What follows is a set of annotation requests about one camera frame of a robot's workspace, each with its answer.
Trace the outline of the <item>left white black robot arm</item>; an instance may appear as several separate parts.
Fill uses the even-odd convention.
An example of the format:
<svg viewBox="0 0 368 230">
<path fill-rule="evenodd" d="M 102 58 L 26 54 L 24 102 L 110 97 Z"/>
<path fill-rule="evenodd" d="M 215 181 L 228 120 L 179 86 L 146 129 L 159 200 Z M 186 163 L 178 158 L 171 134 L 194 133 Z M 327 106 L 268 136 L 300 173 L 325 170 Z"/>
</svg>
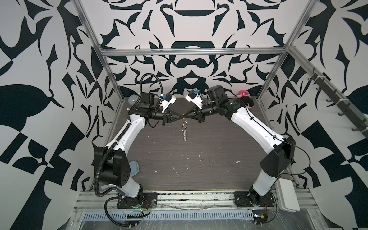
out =
<svg viewBox="0 0 368 230">
<path fill-rule="evenodd" d="M 127 154 L 138 134 L 150 120 L 163 124 L 181 120 L 183 116 L 169 108 L 176 97 L 161 94 L 155 101 L 155 94 L 141 93 L 127 110 L 127 121 L 118 134 L 104 147 L 94 152 L 94 193 L 97 197 L 116 191 L 129 198 L 142 194 L 142 186 L 135 182 Z"/>
</svg>

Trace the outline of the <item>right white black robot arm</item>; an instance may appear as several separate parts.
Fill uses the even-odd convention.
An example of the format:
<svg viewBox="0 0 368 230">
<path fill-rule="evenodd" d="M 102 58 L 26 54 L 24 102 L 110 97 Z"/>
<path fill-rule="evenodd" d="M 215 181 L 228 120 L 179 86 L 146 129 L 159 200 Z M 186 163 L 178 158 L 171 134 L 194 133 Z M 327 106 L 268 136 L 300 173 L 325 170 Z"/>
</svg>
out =
<svg viewBox="0 0 368 230">
<path fill-rule="evenodd" d="M 251 97 L 244 95 L 229 98 L 222 86 L 208 89 L 204 94 L 191 90 L 185 97 L 194 106 L 185 113 L 186 118 L 205 121 L 207 116 L 219 114 L 245 130 L 267 154 L 260 162 L 261 171 L 251 186 L 250 196 L 256 200 L 265 197 L 278 177 L 291 164 L 295 152 L 295 140 L 276 133 L 249 110 L 254 105 Z"/>
</svg>

